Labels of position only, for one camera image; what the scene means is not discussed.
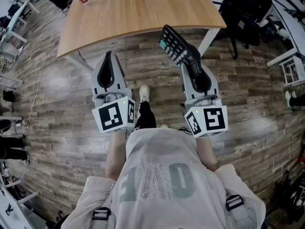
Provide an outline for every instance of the chair leg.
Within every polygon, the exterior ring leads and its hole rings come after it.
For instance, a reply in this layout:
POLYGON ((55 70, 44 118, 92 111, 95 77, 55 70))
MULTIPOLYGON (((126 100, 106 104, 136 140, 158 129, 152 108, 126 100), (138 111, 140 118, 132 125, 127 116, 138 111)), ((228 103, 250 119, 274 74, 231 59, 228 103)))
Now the chair leg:
POLYGON ((232 43, 232 46, 233 46, 233 50, 234 50, 234 56, 233 56, 233 59, 236 60, 238 58, 238 52, 237 52, 237 47, 236 47, 236 40, 234 37, 230 36, 230 39, 231 39, 231 43, 232 43))

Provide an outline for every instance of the white t-shirt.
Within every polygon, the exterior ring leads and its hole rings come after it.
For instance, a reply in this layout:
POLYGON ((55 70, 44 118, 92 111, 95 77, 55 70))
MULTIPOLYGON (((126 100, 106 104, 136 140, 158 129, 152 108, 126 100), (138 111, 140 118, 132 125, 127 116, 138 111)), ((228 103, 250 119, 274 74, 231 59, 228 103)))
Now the white t-shirt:
MULTIPOLYGON (((169 128, 137 130, 128 139, 126 154, 111 197, 116 229, 261 228, 264 203, 241 181, 232 165, 215 172, 206 169, 193 136, 169 128), (228 212, 226 198, 235 194, 243 198, 244 205, 228 212)), ((63 229, 87 228, 80 225, 91 228, 91 218, 84 211, 92 215, 99 207, 98 203, 90 206, 90 199, 105 202, 100 195, 105 188, 96 192, 97 184, 90 185, 89 178, 63 229)), ((100 182, 110 189, 111 180, 100 182)))

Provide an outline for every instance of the table leg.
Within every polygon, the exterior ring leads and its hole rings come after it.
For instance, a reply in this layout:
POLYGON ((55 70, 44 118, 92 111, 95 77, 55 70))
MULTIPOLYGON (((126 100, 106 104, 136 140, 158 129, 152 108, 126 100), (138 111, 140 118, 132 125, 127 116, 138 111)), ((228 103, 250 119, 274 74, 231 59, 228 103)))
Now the table leg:
POLYGON ((71 54, 68 56, 65 56, 65 58, 67 60, 69 60, 71 63, 73 63, 74 65, 86 70, 88 73, 92 74, 92 72, 94 71, 94 69, 88 65, 86 63, 86 61, 84 61, 80 56, 75 55, 75 54, 71 54))
POLYGON ((19 17, 19 20, 20 20, 23 24, 25 24, 25 25, 28 24, 28 23, 27 23, 23 18, 21 18, 21 17, 19 17))
POLYGON ((18 78, 13 77, 13 76, 9 76, 8 74, 0 73, 0 76, 4 77, 6 79, 9 79, 9 80, 12 80, 12 81, 19 82, 19 83, 23 84, 23 80, 18 79, 18 78))
POLYGON ((13 32, 13 31, 10 31, 9 34, 10 34, 9 37, 14 36, 14 37, 16 37, 17 39, 19 39, 20 41, 23 41, 23 42, 25 42, 25 43, 28 42, 27 39, 24 39, 22 36, 19 36, 17 33, 13 32))
POLYGON ((285 59, 285 58, 288 58, 289 56, 295 54, 296 52, 297 52, 297 49, 296 49, 296 48, 292 48, 292 49, 290 49, 289 51, 283 53, 282 55, 276 57, 275 59, 272 59, 271 61, 269 61, 269 62, 267 63, 267 66, 269 67, 269 66, 271 66, 271 65, 274 65, 274 64, 280 62, 281 60, 283 60, 283 59, 285 59))
POLYGON ((198 48, 198 51, 199 51, 201 57, 203 56, 203 54, 205 53, 207 48, 210 46, 211 42, 214 40, 214 38, 218 34, 219 30, 220 30, 219 28, 208 30, 207 34, 205 35, 203 41, 201 42, 201 44, 198 48))
POLYGON ((22 117, 0 116, 0 120, 22 120, 22 117))
POLYGON ((26 201, 29 201, 30 199, 36 197, 39 195, 39 192, 35 192, 35 193, 32 193, 31 195, 28 195, 27 197, 23 198, 23 199, 20 199, 17 201, 18 204, 23 204, 25 203, 26 201))
POLYGON ((10 188, 10 187, 13 187, 13 186, 18 185, 18 184, 21 184, 21 181, 20 181, 20 180, 15 181, 15 182, 13 182, 13 183, 11 183, 11 184, 5 185, 4 187, 5 187, 5 188, 10 188))
POLYGON ((32 4, 29 2, 29 6, 38 14, 40 14, 40 11, 32 4))

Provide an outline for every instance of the black remote control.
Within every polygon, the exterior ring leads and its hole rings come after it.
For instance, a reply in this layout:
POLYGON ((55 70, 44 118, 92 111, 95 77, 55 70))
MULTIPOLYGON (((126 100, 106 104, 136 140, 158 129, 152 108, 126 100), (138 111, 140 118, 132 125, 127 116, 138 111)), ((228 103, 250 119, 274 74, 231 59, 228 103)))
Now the black remote control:
POLYGON ((211 88, 211 81, 201 67, 200 53, 171 26, 164 25, 159 44, 178 67, 181 63, 186 65, 196 91, 206 93, 211 88))

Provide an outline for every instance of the cable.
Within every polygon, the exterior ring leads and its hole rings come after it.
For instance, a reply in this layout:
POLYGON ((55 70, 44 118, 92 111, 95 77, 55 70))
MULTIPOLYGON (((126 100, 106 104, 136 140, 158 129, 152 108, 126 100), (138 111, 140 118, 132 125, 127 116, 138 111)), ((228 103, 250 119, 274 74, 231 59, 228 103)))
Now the cable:
POLYGON ((34 107, 34 104, 35 104, 35 101, 36 101, 36 98, 37 98, 37 95, 38 95, 38 92, 39 92, 39 84, 40 84, 41 73, 42 73, 42 71, 43 71, 44 64, 46 63, 46 60, 48 59, 48 57, 49 57, 56 49, 58 49, 58 47, 57 47, 57 48, 54 48, 54 49, 52 50, 52 52, 50 52, 50 53, 48 54, 48 56, 45 58, 45 60, 44 60, 44 62, 43 62, 43 65, 42 65, 42 68, 41 68, 41 71, 40 71, 40 74, 39 74, 39 80, 38 80, 38 84, 37 84, 37 92, 36 92, 36 95, 35 95, 35 98, 34 98, 34 101, 33 101, 33 105, 32 105, 32 107, 30 108, 29 122, 28 122, 28 124, 27 124, 26 126, 24 126, 24 125, 21 123, 21 125, 25 128, 25 129, 20 129, 20 128, 19 128, 19 129, 22 130, 22 131, 25 131, 25 130, 28 129, 28 127, 30 126, 32 111, 33 111, 33 107, 34 107))
POLYGON ((80 55, 80 57, 82 58, 82 60, 84 60, 84 58, 81 56, 81 53, 80 53, 80 51, 77 51, 78 52, 78 54, 80 55))
POLYGON ((17 135, 18 138, 20 138, 20 137, 18 136, 18 134, 17 134, 17 131, 16 131, 16 123, 14 122, 13 124, 14 124, 15 134, 17 135))
POLYGON ((0 158, 0 161, 3 160, 6 156, 6 147, 4 147, 4 149, 5 149, 5 155, 2 158, 0 158))

